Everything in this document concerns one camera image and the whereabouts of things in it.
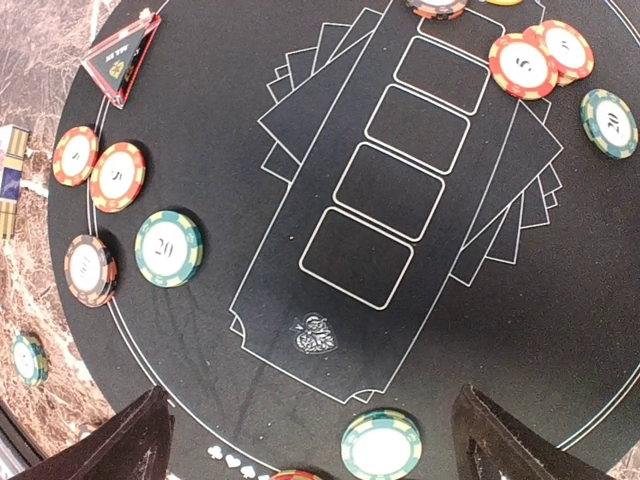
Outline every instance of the curved white line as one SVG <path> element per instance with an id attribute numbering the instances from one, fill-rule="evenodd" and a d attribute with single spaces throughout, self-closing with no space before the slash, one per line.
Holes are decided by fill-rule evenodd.
<path id="1" fill-rule="evenodd" d="M 169 2 L 170 2 L 170 0 L 165 0 L 165 2 L 162 4 L 162 6 L 158 9 L 158 11 L 156 13 L 160 13 L 160 11 Z M 540 3 L 540 0 L 536 0 L 536 3 L 538 3 L 543 8 L 542 18 L 544 19 L 545 7 L 544 7 L 544 5 L 542 3 Z M 609 6 L 613 10 L 613 12 L 616 14 L 616 16 L 618 16 L 620 21 L 625 25 L 627 30 L 629 30 L 629 32 L 634 37 L 634 39 L 636 40 L 638 45 L 640 45 L 640 35 L 638 34 L 638 30 L 631 23 L 631 21 L 624 14 L 624 12 L 620 9 L 620 7 L 618 7 L 618 5 L 614 2 L 614 0 L 605 0 L 605 3 L 607 4 L 607 6 Z M 103 110 L 103 105 L 104 105 L 105 99 L 106 99 L 106 96 L 102 98 L 102 103 L 100 104 L 100 109 L 98 110 L 98 119 L 96 119 L 96 130 L 97 130 L 96 133 L 98 134 L 98 139 L 100 139 L 100 137 L 101 137 L 102 128 L 104 127 L 104 123 L 105 123 L 105 120 L 106 120 L 106 117 L 107 117 L 107 112 L 109 110 L 110 102 L 107 103 L 106 109 L 104 110 L 104 116 L 102 117 L 102 121 L 100 122 L 100 126 L 98 127 L 98 121 L 100 119 L 100 115 L 101 115 L 102 110 Z M 90 212 L 89 212 L 90 205 L 93 207 L 93 221 L 91 219 L 91 215 L 90 215 Z M 90 191 L 89 191 L 89 185 L 88 184 L 87 184 L 87 223 L 88 223 L 88 226 L 89 226 L 89 234 L 92 234 L 91 232 L 92 232 L 92 226 L 93 226 L 93 227 L 95 227 L 95 232 L 96 232 L 96 235 L 97 235 L 97 233 L 98 233 L 98 224 L 97 224 L 97 218 L 96 218 L 96 209 L 95 209 L 95 206 L 91 203 L 91 197 L 90 197 Z M 146 359 L 146 357 L 144 356 L 144 354 L 142 353 L 142 351 L 138 347 L 137 343 L 135 342 L 135 339 L 131 335 L 131 332 L 129 331 L 129 329 L 128 329 L 127 325 L 126 325 L 126 322 L 124 321 L 124 318 L 122 317 L 122 313 L 120 312 L 120 309 L 118 308 L 118 304 L 117 304 L 115 298 L 113 298 L 109 302 L 108 307 L 109 307 L 109 312 L 111 314 L 111 317 L 113 318 L 113 321 L 116 324 L 116 327 L 118 328 L 118 331 L 120 332 L 120 335 L 123 338 L 123 340 L 125 342 L 125 345 L 127 346 L 129 351 L 133 355 L 134 359 L 136 360 L 136 362 L 138 363 L 138 365 L 142 369 L 142 371 L 145 374 L 145 376 L 147 376 L 147 378 L 151 381 L 151 383 L 153 385 L 157 385 L 158 383 L 160 385 L 162 385 L 162 387 L 165 390 L 167 390 L 169 395 L 171 395 L 173 400 L 178 405 L 180 405 L 180 407 L 191 418 L 193 418 L 199 425 L 201 425 L 205 430 L 207 430 L 213 436 L 218 438 L 220 441 L 224 442 L 229 447 L 231 447 L 234 450 L 236 450 L 238 453 L 240 453 L 240 454 L 244 455 L 245 457 L 247 457 L 248 459 L 253 460 L 254 462 L 262 465 L 263 467 L 268 468 L 270 470 L 273 470 L 275 472 L 278 471 L 278 469 L 274 468 L 273 466 L 271 466 L 271 465 L 269 465 L 269 464 L 267 464 L 265 462 L 262 462 L 261 460 L 259 460 L 259 459 L 255 458 L 255 457 L 247 454 L 246 452 L 244 452 L 240 448 L 236 447 L 231 442 L 229 442 L 228 440 L 226 440 L 225 438 L 220 436 L 218 433 L 216 433 L 214 430 L 212 430 L 202 420 L 200 420 L 200 418 L 198 418 L 198 416 L 195 413 L 193 413 L 168 388 L 168 386 L 162 381 L 162 379 L 159 377 L 159 375 L 155 372 L 153 367 L 151 367 L 149 361 Z M 120 321 L 122 322 L 122 326 L 124 327 L 124 329 L 126 331 L 126 335 L 123 332 L 122 327 L 120 326 L 120 324 L 118 322 L 118 318 L 116 318 L 116 317 L 118 317 L 120 319 Z M 131 343 L 129 343 L 129 341 L 127 341 L 127 338 L 126 338 L 127 336 L 130 338 Z M 140 355 L 140 357 L 142 357 L 142 359 L 144 360 L 144 364 L 147 366 L 149 371 L 153 374 L 153 377 L 155 377 L 155 379 L 157 380 L 157 383 L 154 380 L 154 378 L 148 373 L 148 371 L 144 368 L 143 364 L 141 363 L 140 359 L 138 358 L 138 355 L 134 351 L 134 348 L 132 347 L 131 344 L 133 344 L 133 347 L 135 347 L 135 350 L 137 350 L 137 352 Z M 620 388 L 618 393 L 589 422 L 587 422 L 580 430 L 575 432 L 571 437 L 567 438 L 564 442 L 562 442 L 560 445 L 558 445 L 558 448 L 561 448 L 563 451 L 567 451 L 567 450 L 573 448 L 575 445 L 577 445 L 580 441 L 582 441 L 591 432 L 593 432 L 593 430 L 595 430 L 598 427 L 598 425 L 600 425 L 617 408 L 617 406 L 626 398 L 626 396 L 633 390 L 633 388 L 636 386 L 636 384 L 639 381 L 640 381 L 640 364 L 638 364 L 636 370 L 629 377 L 629 379 L 625 382 L 625 384 Z"/>
<path id="2" fill-rule="evenodd" d="M 129 330 L 129 327 L 127 326 L 127 323 L 124 321 L 124 318 L 122 317 L 122 313 L 120 312 L 120 308 L 118 307 L 118 302 L 116 302 L 116 299 L 113 298 L 110 302 L 113 307 L 115 308 L 116 312 L 117 312 L 117 316 L 120 319 L 120 321 L 122 322 L 122 326 L 124 327 L 127 336 L 129 337 L 130 341 L 131 341 L 131 345 L 133 345 L 133 348 L 131 347 L 131 345 L 129 344 L 129 342 L 126 341 L 125 339 L 125 343 L 127 345 L 127 347 L 129 348 L 129 350 L 131 351 L 131 354 L 133 355 L 133 357 L 136 359 L 136 362 L 138 362 L 138 364 L 140 365 L 140 367 L 142 368 L 142 365 L 140 364 L 140 360 L 137 358 L 136 356 L 136 352 L 137 354 L 142 358 L 144 364 L 146 365 L 147 369 L 153 374 L 153 376 L 156 378 L 157 383 L 155 381 L 153 381 L 151 378 L 149 378 L 149 380 L 151 380 L 151 382 L 154 385 L 161 385 L 168 393 L 169 395 L 171 395 L 171 398 L 173 398 L 174 402 L 178 405 L 180 405 L 182 407 L 182 409 L 191 417 L 193 418 L 198 424 L 200 424 L 205 430 L 207 430 L 209 433 L 211 433 L 213 436 L 215 436 L 216 438 L 218 438 L 220 441 L 226 443 L 229 447 L 233 448 L 234 450 L 236 450 L 238 453 L 244 455 L 245 457 L 247 457 L 248 459 L 262 465 L 265 468 L 268 468 L 269 470 L 272 470 L 274 472 L 278 472 L 279 470 L 271 465 L 269 465 L 268 463 L 265 463 L 255 457 L 253 457 L 252 455 L 246 453 L 245 451 L 243 451 L 242 449 L 236 447 L 233 443 L 231 443 L 229 440 L 225 439 L 224 437 L 222 437 L 220 434 L 216 433 L 215 431 L 213 431 L 206 423 L 204 423 L 202 420 L 200 420 L 200 418 L 194 413 L 192 412 L 183 402 L 182 400 L 180 400 L 172 391 L 171 389 L 167 386 L 167 384 L 160 378 L 160 376 L 156 373 L 156 371 L 153 369 L 153 367 L 151 366 L 150 362 L 147 360 L 147 358 L 144 356 L 144 354 L 142 353 L 142 350 L 140 349 L 140 347 L 138 346 L 138 344 L 136 343 L 135 339 L 133 338 L 133 335 L 131 335 L 131 331 Z M 114 320 L 114 322 L 116 323 L 116 326 L 118 326 L 118 319 L 116 318 L 116 316 L 114 315 L 112 309 L 111 309 L 111 305 L 109 306 L 109 311 L 111 312 L 111 316 Z M 118 326 L 118 330 L 120 331 L 120 334 L 123 335 L 122 333 L 122 329 L 120 328 L 120 326 Z"/>

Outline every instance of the marble surface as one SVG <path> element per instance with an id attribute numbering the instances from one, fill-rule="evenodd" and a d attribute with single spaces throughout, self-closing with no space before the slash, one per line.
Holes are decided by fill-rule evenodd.
<path id="1" fill-rule="evenodd" d="M 46 455 L 77 441 L 83 423 L 113 411 L 73 342 L 49 255 L 47 197 L 58 119 L 79 60 L 119 0 L 0 2 L 0 125 L 33 133 L 24 164 L 16 236 L 0 244 L 0 398 Z M 9 345 L 19 331 L 40 335 L 49 355 L 46 386 L 26 388 Z M 640 444 L 610 472 L 640 480 Z"/>

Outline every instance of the green poker chip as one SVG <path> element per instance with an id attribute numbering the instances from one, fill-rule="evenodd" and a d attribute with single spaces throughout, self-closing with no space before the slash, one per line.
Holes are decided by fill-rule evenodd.
<path id="1" fill-rule="evenodd" d="M 592 90 L 580 106 L 582 126 L 589 140 L 609 157 L 628 158 L 638 148 L 638 126 L 629 106 L 606 90 Z"/>
<path id="2" fill-rule="evenodd" d="M 42 385 L 49 377 L 49 361 L 40 339 L 33 334 L 21 333 L 11 346 L 16 373 L 25 385 Z"/>
<path id="3" fill-rule="evenodd" d="M 142 276 L 162 288 L 179 287 L 196 274 L 204 254 L 202 236 L 186 215 L 163 210 L 142 224 L 135 255 Z"/>
<path id="4" fill-rule="evenodd" d="M 362 480 L 399 480 L 422 456 L 415 423 L 400 412 L 377 410 L 355 419 L 342 437 L 342 461 Z"/>

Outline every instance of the poker chip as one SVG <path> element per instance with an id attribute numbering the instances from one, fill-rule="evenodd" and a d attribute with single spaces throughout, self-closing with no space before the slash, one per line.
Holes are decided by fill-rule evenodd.
<path id="1" fill-rule="evenodd" d="M 454 20 L 464 13 L 468 0 L 406 0 L 406 3 L 429 20 Z"/>
<path id="2" fill-rule="evenodd" d="M 30 333 L 20 333 L 11 347 L 13 364 L 25 385 L 42 385 L 49 377 L 49 361 L 40 339 Z"/>
<path id="3" fill-rule="evenodd" d="M 378 410 L 355 419 L 342 437 L 342 461 L 362 480 L 398 480 L 422 456 L 415 423 L 399 412 Z"/>
<path id="4" fill-rule="evenodd" d="M 89 127 L 65 133 L 53 152 L 53 176 L 62 185 L 77 187 L 89 178 L 98 158 L 98 136 Z"/>
<path id="5" fill-rule="evenodd" d="M 151 215 L 136 235 L 138 269 L 150 283 L 179 287 L 196 274 L 204 245 L 196 224 L 186 215 L 163 210 Z"/>
<path id="6" fill-rule="evenodd" d="M 539 100 L 558 83 L 556 62 L 547 47 L 523 34 L 510 33 L 491 46 L 489 69 L 496 83 L 514 97 Z"/>
<path id="7" fill-rule="evenodd" d="M 547 20 L 530 27 L 523 33 L 526 40 L 541 41 L 555 60 L 560 85 L 587 78 L 595 67 L 593 50 L 587 39 L 571 25 L 558 20 Z"/>
<path id="8" fill-rule="evenodd" d="M 396 410 L 386 410 L 386 409 L 373 410 L 371 412 L 365 413 L 364 415 L 360 415 L 353 422 L 351 422 L 351 424 L 349 425 L 347 430 L 352 429 L 352 428 L 360 425 L 362 422 L 366 422 L 366 421 L 369 421 L 369 420 L 372 420 L 372 419 L 378 418 L 378 417 L 395 418 L 395 419 L 397 419 L 399 421 L 408 423 L 409 425 L 411 425 L 411 427 L 415 431 L 418 431 L 418 427 L 413 422 L 413 420 L 411 420 L 411 418 L 407 417 L 405 414 L 403 414 L 401 412 L 398 412 Z"/>
<path id="9" fill-rule="evenodd" d="M 575 81 L 576 81 L 575 78 L 564 77 L 562 75 L 558 76 L 558 86 L 559 87 L 566 87 L 567 85 L 571 85 Z"/>
<path id="10" fill-rule="evenodd" d="M 72 295 L 87 307 L 101 307 L 113 298 L 117 266 L 99 238 L 74 238 L 64 257 L 64 273 Z"/>
<path id="11" fill-rule="evenodd" d="M 286 470 L 276 473 L 270 480 L 322 480 L 317 475 L 302 470 Z"/>
<path id="12" fill-rule="evenodd" d="M 140 193 L 145 172 L 138 148 L 126 142 L 111 145 L 91 174 L 91 199 L 96 208 L 105 213 L 125 209 Z"/>
<path id="13" fill-rule="evenodd" d="M 544 39 L 543 39 L 544 32 L 545 32 L 545 28 L 542 25 L 533 25 L 533 26 L 527 28 L 524 31 L 524 33 L 522 34 L 522 36 L 525 38 L 525 40 L 527 40 L 529 42 L 542 42 L 542 43 L 544 43 Z M 576 78 L 564 76 L 558 71 L 558 84 L 557 85 L 559 87 L 566 87 L 567 85 L 571 85 L 576 80 L 577 80 Z"/>
<path id="14" fill-rule="evenodd" d="M 629 106 L 606 90 L 592 90 L 582 100 L 580 115 L 589 139 L 609 157 L 628 158 L 638 148 L 638 126 Z"/>

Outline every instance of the black felt table surface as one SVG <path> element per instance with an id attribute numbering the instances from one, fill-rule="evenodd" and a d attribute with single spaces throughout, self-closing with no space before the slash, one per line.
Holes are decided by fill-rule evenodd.
<path id="1" fill-rule="evenodd" d="M 157 3 L 125 0 L 98 40 Z M 49 231 L 74 339 L 113 407 L 152 382 L 171 392 L 172 471 L 180 478 L 241 478 L 240 468 L 251 466 L 256 478 L 305 467 L 348 479 L 344 428 L 356 414 L 390 407 L 421 428 L 424 454 L 411 478 L 453 479 L 449 417 L 464 383 L 561 444 L 634 378 L 640 163 L 601 154 L 582 131 L 579 105 L 604 88 L 640 112 L 640 39 L 617 7 L 635 21 L 640 10 L 631 0 L 546 3 L 545 18 L 578 28 L 596 56 L 590 78 L 550 95 L 546 127 L 535 118 L 546 104 L 517 106 L 485 83 L 482 63 L 498 25 L 511 32 L 539 22 L 543 10 L 533 1 L 501 8 L 472 0 L 480 15 L 467 12 L 458 26 L 420 24 L 403 2 L 385 0 L 171 0 L 162 11 L 131 97 L 123 111 L 109 108 L 102 132 L 102 148 L 131 141 L 147 161 L 140 197 L 121 213 L 96 215 L 118 262 L 115 303 L 89 310 L 66 288 L 64 253 L 88 231 L 84 187 L 52 180 Z M 351 24 L 365 7 L 374 13 L 360 17 L 353 41 L 380 21 L 378 29 L 344 45 L 308 89 L 263 118 L 274 106 L 266 85 L 275 68 L 288 64 L 297 82 L 315 68 L 306 55 L 288 63 L 285 54 L 316 47 L 322 22 Z M 380 20 L 375 11 L 387 8 Z M 335 45 L 341 28 L 325 28 Z M 437 64 L 412 56 L 396 72 L 419 31 L 430 40 L 417 51 L 433 50 Z M 58 138 L 94 125 L 101 100 L 79 70 Z M 291 155 L 274 149 L 274 137 Z M 260 168 L 272 150 L 282 178 Z M 545 204 L 527 197 L 536 198 L 531 181 L 552 159 L 562 189 L 550 224 L 519 233 L 515 265 L 482 262 L 513 250 L 520 215 L 505 208 L 518 195 L 522 217 L 540 217 Z M 385 162 L 393 165 L 385 170 Z M 394 177 L 378 188 L 385 172 Z M 540 195 L 557 188 L 554 180 L 546 171 Z M 196 277 L 170 290 L 147 283 L 134 258 L 139 226 L 163 209 L 189 215 L 205 243 Z M 500 223 L 509 238 L 489 252 L 482 239 L 496 237 L 492 225 Z M 454 266 L 471 287 L 447 280 Z M 296 330 L 314 315 L 336 341 L 321 355 L 305 353 Z M 369 397 L 367 405 L 358 400 Z M 632 389 L 571 452 L 607 470 L 638 440 L 639 413 Z M 212 459 L 207 450 L 216 446 L 232 458 Z M 236 459 L 241 466 L 229 469 Z"/>

